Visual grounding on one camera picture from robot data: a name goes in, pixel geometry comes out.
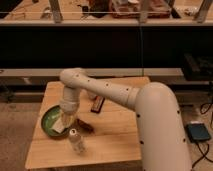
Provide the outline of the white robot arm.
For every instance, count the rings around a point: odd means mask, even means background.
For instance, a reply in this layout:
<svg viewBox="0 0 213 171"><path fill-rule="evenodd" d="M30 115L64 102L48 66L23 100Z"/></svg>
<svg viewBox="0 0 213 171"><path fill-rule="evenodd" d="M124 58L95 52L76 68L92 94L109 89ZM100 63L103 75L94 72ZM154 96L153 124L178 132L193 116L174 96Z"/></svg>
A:
<svg viewBox="0 0 213 171"><path fill-rule="evenodd" d="M93 79L81 68L60 73L64 84L60 107L77 112L85 89L135 112L143 171L192 171L181 111L173 91L163 83L140 88Z"/></svg>

